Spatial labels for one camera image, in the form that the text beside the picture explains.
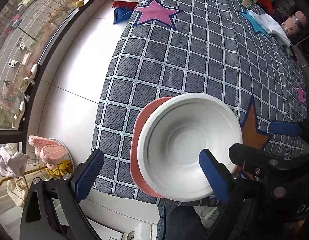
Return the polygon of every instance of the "broom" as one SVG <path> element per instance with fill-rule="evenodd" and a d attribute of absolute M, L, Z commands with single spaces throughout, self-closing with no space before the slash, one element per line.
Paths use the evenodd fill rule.
<path fill-rule="evenodd" d="M 112 8 L 125 8 L 133 10 L 139 0 L 114 0 Z"/>

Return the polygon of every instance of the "pink plate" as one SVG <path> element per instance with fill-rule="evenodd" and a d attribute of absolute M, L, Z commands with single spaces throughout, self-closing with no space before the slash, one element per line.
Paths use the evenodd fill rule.
<path fill-rule="evenodd" d="M 130 173 L 135 184 L 141 189 L 144 193 L 153 196 L 164 198 L 163 196 L 156 193 L 150 186 L 145 182 L 144 178 L 139 169 L 138 159 L 137 159 L 137 148 L 138 140 L 141 133 L 141 130 L 148 120 L 149 116 L 153 113 L 158 106 L 162 105 L 164 102 L 168 101 L 172 97 L 158 98 L 150 103 L 148 103 L 139 113 L 136 118 L 135 126 L 133 128 L 132 141 L 131 141 L 131 150 L 130 150 Z"/>

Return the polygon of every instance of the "white shoe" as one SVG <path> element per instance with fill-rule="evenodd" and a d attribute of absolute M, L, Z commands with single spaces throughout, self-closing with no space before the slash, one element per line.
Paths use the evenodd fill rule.
<path fill-rule="evenodd" d="M 12 119 L 12 128 L 13 129 L 15 129 L 15 130 L 19 129 L 20 122 L 23 119 L 24 111 L 25 111 L 25 102 L 22 101 L 18 111 L 16 112 L 16 114 L 14 115 L 14 117 Z"/>
<path fill-rule="evenodd" d="M 22 92 L 22 93 L 25 93 L 25 91 L 27 90 L 28 86 L 30 84 L 33 84 L 34 85 L 34 77 L 37 73 L 37 69 L 38 69 L 38 65 L 37 64 L 34 64 L 33 67 L 31 68 L 31 70 L 29 71 L 28 75 L 23 79 L 23 81 L 21 82 L 21 85 L 19 87 L 19 90 Z"/>

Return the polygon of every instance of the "yellow fruit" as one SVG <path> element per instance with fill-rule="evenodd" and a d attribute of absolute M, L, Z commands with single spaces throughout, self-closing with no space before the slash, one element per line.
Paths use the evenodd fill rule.
<path fill-rule="evenodd" d="M 84 2 L 82 0 L 76 1 L 75 6 L 80 8 L 80 7 L 84 6 Z"/>

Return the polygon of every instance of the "screw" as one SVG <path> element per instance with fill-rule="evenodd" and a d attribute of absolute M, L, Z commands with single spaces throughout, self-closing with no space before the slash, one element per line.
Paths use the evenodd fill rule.
<path fill-rule="evenodd" d="M 64 180 L 70 179 L 70 178 L 71 178 L 71 174 L 70 174 L 70 173 L 66 173 L 66 174 L 64 174 L 64 175 L 62 176 L 62 178 L 63 178 Z"/>
<path fill-rule="evenodd" d="M 241 176 L 238 173 L 233 173 L 232 178 L 239 179 Z"/>
<path fill-rule="evenodd" d="M 286 195 L 287 191 L 284 187 L 276 187 L 273 191 L 273 194 L 277 197 L 277 198 L 283 198 Z"/>
<path fill-rule="evenodd" d="M 34 178 L 33 183 L 34 183 L 34 184 L 37 184 L 37 183 L 40 182 L 40 180 L 41 180 L 41 178 L 36 177 L 36 178 Z"/>
<path fill-rule="evenodd" d="M 272 160 L 269 160 L 269 163 L 270 163 L 270 165 L 275 166 L 275 165 L 278 164 L 278 160 L 272 159 Z"/>

